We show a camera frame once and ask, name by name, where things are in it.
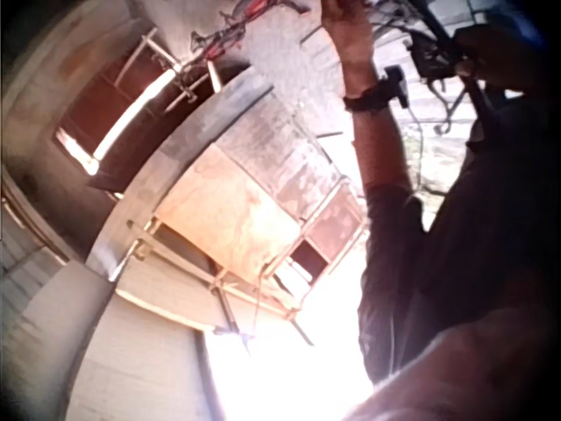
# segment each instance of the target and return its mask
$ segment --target hand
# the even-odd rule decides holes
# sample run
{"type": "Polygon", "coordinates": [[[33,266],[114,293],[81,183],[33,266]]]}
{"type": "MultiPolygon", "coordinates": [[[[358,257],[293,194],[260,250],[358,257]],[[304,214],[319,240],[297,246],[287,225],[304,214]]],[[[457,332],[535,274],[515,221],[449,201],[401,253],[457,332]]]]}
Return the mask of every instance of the hand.
{"type": "Polygon", "coordinates": [[[322,0],[322,26],[343,65],[372,64],[372,25],[361,0],[322,0]]]}
{"type": "Polygon", "coordinates": [[[541,58],[531,46],[507,30],[490,25],[469,26],[458,29],[454,39],[475,57],[456,66],[458,75],[525,93],[542,88],[541,58]]]}

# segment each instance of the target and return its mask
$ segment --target black watch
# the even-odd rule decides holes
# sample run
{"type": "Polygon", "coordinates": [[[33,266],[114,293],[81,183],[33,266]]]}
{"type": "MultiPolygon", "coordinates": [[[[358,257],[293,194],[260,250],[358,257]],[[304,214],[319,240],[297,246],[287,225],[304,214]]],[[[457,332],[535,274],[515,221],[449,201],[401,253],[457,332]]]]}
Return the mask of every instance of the black watch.
{"type": "Polygon", "coordinates": [[[344,106],[348,111],[377,113],[386,109],[389,102],[396,97],[400,100],[402,108],[409,107],[407,82],[401,67],[390,66],[384,70],[387,77],[365,90],[360,98],[343,98],[344,106]]]}

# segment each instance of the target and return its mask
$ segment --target man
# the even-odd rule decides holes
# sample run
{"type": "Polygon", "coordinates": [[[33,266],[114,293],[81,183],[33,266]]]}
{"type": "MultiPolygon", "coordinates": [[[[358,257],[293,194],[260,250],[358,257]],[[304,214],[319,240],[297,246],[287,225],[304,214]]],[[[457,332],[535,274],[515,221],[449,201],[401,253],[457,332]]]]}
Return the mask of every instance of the man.
{"type": "MultiPolygon", "coordinates": [[[[359,0],[322,7],[352,103],[380,83],[372,27],[359,0]]],[[[391,111],[352,111],[371,219],[359,342],[377,392],[349,419],[503,419],[552,341],[557,156],[540,60],[497,29],[457,37],[479,56],[459,74],[526,95],[498,112],[501,139],[474,125],[468,145],[479,147],[468,149],[429,232],[391,111]]]]}

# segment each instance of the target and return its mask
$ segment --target wrist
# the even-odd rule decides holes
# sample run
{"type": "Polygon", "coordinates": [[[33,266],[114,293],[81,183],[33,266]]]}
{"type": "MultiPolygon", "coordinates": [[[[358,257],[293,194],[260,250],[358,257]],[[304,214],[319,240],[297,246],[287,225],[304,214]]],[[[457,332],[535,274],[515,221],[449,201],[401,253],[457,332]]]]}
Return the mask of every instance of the wrist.
{"type": "Polygon", "coordinates": [[[378,83],[378,74],[371,61],[342,61],[345,96],[358,98],[378,83]]]}

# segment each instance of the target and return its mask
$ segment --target watch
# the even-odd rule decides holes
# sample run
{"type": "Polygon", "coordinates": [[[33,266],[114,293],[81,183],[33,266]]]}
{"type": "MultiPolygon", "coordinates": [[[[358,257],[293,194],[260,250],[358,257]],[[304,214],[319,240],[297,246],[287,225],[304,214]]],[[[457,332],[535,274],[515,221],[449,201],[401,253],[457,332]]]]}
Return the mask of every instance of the watch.
{"type": "Polygon", "coordinates": [[[407,83],[401,67],[390,66],[384,70],[387,77],[365,90],[359,98],[343,98],[344,106],[348,111],[378,113],[386,109],[389,102],[396,97],[399,98],[402,108],[409,107],[407,83]]]}

